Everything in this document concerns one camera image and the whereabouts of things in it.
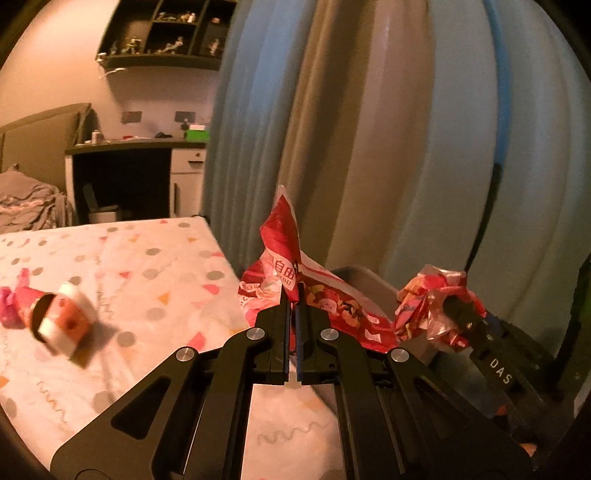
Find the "white drawer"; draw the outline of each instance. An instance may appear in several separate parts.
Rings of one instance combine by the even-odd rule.
[[[179,148],[173,150],[170,173],[199,173],[203,171],[207,150]]]
[[[198,215],[201,210],[203,175],[172,174],[170,176],[171,218]]]

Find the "polka dot bedsheet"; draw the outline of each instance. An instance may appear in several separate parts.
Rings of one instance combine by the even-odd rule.
[[[218,348],[248,327],[238,279],[202,218],[1,235],[0,285],[14,286],[23,267],[33,288],[78,285],[99,313],[74,361],[0,326],[0,404],[46,467],[177,348],[191,340],[200,351]],[[344,478],[335,416],[293,377],[254,388],[243,479]]]

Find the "crumpled wrapper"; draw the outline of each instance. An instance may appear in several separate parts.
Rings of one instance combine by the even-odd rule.
[[[398,346],[394,322],[374,302],[300,250],[296,216],[282,187],[261,238],[265,251],[244,272],[238,289],[250,325],[258,312],[279,304],[282,288],[291,302],[300,301],[297,284],[302,282],[306,303],[327,311],[333,328],[367,349],[388,352]]]
[[[23,268],[14,292],[0,287],[0,323],[12,329],[29,327],[31,306],[45,293],[29,286],[29,270]]]
[[[440,350],[461,351],[469,346],[454,321],[445,315],[443,302],[448,296],[458,296],[471,302],[483,318],[486,309],[476,294],[466,287],[466,273],[425,267],[398,292],[400,306],[395,312],[396,334],[400,340],[414,338],[425,332]]]

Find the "drawer handle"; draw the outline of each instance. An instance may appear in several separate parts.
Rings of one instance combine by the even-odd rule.
[[[178,188],[178,183],[174,184],[174,214],[179,217],[178,204],[180,203],[181,190]]]

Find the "wall outlet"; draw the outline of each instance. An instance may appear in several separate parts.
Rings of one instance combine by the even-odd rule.
[[[195,123],[195,112],[176,112],[174,114],[174,121],[182,124],[187,119],[190,124]]]
[[[138,124],[142,121],[142,112],[123,112],[121,115],[122,124]]]

